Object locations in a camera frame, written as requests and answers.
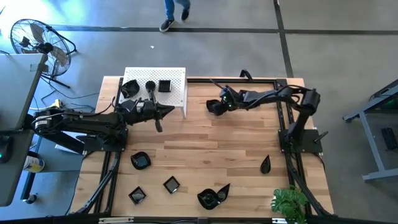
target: yellow object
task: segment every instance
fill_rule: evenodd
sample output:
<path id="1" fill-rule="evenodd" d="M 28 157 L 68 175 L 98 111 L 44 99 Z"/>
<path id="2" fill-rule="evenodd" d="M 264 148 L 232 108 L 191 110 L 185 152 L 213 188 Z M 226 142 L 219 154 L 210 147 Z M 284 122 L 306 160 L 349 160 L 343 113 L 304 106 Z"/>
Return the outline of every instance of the yellow object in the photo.
<path id="1" fill-rule="evenodd" d="M 62 102 L 58 99 L 55 100 L 55 102 L 53 104 L 51 104 L 50 106 L 47 106 L 45 108 L 29 108 L 30 110 L 44 110 L 53 106 L 56 106 L 57 108 L 61 108 Z"/>
<path id="2" fill-rule="evenodd" d="M 44 168 L 44 161 L 39 158 L 27 156 L 25 159 L 24 170 L 28 172 L 40 172 Z"/>

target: fan cage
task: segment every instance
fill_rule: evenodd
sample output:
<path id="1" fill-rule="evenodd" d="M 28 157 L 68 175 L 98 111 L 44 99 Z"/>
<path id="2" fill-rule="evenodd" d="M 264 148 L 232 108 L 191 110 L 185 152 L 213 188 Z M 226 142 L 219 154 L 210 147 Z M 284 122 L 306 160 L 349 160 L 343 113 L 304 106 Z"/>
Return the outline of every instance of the fan cage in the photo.
<path id="1" fill-rule="evenodd" d="M 70 56 L 71 52 L 67 43 L 65 42 L 65 38 L 62 37 L 57 31 L 55 31 L 51 26 L 34 19 L 21 19 L 17 21 L 16 23 L 14 23 L 14 25 L 12 25 L 10 33 L 12 48 L 14 48 L 17 54 L 24 54 L 22 49 L 35 50 L 34 47 L 38 45 L 39 42 L 33 36 L 32 29 L 30 28 L 31 24 L 36 24 L 39 27 L 43 28 L 44 32 L 42 37 L 44 39 L 44 43 L 48 42 L 53 46 L 60 48 L 65 52 L 65 55 L 67 56 L 66 64 L 62 66 L 54 57 L 54 55 L 48 53 L 48 60 L 45 64 L 48 66 L 49 69 L 45 72 L 42 72 L 42 74 L 50 77 L 63 75 L 69 69 L 70 63 L 72 61 Z M 30 42 L 30 45 L 28 45 L 27 47 L 23 47 L 20 44 L 24 37 L 28 38 Z"/>

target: white pegboard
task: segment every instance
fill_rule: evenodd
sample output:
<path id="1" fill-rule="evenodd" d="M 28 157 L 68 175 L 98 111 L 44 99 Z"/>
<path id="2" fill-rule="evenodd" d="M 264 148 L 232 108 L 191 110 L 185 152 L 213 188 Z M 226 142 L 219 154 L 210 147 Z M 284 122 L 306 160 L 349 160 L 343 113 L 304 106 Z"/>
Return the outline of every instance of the white pegboard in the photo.
<path id="1" fill-rule="evenodd" d="M 137 80 L 139 92 L 132 98 L 125 99 L 120 95 L 119 103 L 126 100 L 136 100 L 138 98 L 149 98 L 145 88 L 145 83 L 153 81 L 156 84 L 155 97 L 156 101 L 163 105 L 172 105 L 184 108 L 184 102 L 187 100 L 187 75 L 185 68 L 134 68 L 126 67 L 124 71 L 123 84 L 128 81 Z M 159 80 L 171 80 L 172 90 L 169 93 L 159 93 Z"/>

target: gray desk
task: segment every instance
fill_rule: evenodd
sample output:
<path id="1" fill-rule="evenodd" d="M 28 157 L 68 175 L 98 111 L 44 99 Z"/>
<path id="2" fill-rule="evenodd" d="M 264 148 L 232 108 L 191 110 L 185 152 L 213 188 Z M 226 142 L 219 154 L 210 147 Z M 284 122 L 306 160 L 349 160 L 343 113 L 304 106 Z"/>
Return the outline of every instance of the gray desk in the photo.
<path id="1" fill-rule="evenodd" d="M 12 202 L 34 132 L 22 128 L 47 56 L 0 55 L 0 134 L 12 136 L 10 160 L 0 164 L 0 206 Z"/>
<path id="2" fill-rule="evenodd" d="M 0 55 L 0 131 L 22 128 L 46 60 L 44 54 Z"/>

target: black shoe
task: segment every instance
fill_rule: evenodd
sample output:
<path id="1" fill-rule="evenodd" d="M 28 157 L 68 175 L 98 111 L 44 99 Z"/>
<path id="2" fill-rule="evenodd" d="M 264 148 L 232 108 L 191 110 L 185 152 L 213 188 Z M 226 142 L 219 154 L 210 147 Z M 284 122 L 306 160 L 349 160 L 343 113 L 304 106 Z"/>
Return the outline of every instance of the black shoe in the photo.
<path id="1" fill-rule="evenodd" d="M 181 13 L 181 20 L 185 22 L 189 16 L 189 9 L 184 9 Z"/>
<path id="2" fill-rule="evenodd" d="M 168 31 L 170 26 L 172 26 L 173 23 L 174 23 L 174 20 L 170 21 L 170 20 L 166 19 L 166 21 L 164 21 L 164 23 L 160 26 L 159 30 L 161 32 L 166 32 L 166 31 Z"/>

